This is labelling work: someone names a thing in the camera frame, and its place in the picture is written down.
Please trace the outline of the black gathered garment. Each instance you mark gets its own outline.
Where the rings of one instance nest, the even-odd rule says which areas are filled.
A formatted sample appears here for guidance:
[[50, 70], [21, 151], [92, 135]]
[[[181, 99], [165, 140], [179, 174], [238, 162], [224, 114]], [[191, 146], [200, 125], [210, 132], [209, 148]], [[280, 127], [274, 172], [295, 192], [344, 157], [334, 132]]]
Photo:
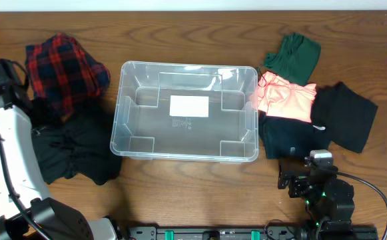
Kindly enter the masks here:
[[63, 122], [43, 99], [29, 112], [33, 148], [44, 182], [70, 179], [80, 173], [96, 185], [119, 176], [123, 158], [109, 147], [113, 116], [99, 104], [90, 105]]

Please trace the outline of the red navy plaid shirt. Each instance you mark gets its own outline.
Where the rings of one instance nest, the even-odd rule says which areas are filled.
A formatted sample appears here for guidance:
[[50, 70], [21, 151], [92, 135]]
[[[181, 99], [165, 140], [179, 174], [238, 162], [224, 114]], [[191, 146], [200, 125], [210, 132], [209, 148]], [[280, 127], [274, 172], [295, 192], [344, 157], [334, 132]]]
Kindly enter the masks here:
[[60, 117], [68, 117], [102, 97], [110, 71], [71, 36], [58, 33], [43, 43], [25, 47], [30, 84]]

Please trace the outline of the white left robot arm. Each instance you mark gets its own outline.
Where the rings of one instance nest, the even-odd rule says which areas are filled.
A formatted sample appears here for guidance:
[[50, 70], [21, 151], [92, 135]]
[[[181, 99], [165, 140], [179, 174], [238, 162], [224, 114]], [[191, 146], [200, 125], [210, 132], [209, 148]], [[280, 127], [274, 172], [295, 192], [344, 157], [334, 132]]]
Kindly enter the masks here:
[[0, 239], [120, 239], [112, 221], [88, 221], [52, 198], [41, 175], [21, 65], [0, 59]]

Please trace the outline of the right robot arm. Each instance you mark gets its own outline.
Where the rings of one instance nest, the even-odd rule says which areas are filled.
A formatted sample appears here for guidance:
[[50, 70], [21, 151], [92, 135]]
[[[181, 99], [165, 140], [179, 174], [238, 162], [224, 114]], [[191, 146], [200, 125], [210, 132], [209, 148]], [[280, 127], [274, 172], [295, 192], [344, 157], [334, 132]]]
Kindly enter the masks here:
[[278, 160], [278, 188], [304, 200], [318, 233], [347, 231], [355, 209], [354, 187], [337, 178], [333, 162], [331, 157]]

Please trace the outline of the black garment with tag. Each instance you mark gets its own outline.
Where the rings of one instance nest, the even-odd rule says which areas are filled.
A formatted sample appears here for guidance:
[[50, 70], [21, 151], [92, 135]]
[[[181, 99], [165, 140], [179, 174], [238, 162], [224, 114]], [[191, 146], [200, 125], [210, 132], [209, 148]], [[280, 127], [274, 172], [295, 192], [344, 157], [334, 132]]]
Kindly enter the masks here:
[[343, 82], [319, 88], [310, 118], [325, 127], [331, 141], [355, 153], [363, 152], [378, 106]]

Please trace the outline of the clear plastic storage bin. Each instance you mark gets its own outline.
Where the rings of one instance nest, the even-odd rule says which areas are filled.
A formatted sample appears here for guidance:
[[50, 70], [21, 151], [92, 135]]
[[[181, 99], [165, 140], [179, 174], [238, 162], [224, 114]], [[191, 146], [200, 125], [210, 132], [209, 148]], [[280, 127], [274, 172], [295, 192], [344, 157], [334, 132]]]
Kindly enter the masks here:
[[[249, 66], [128, 61], [121, 67], [110, 149], [132, 159], [246, 163], [259, 154]], [[208, 117], [172, 117], [171, 95], [207, 96]]]

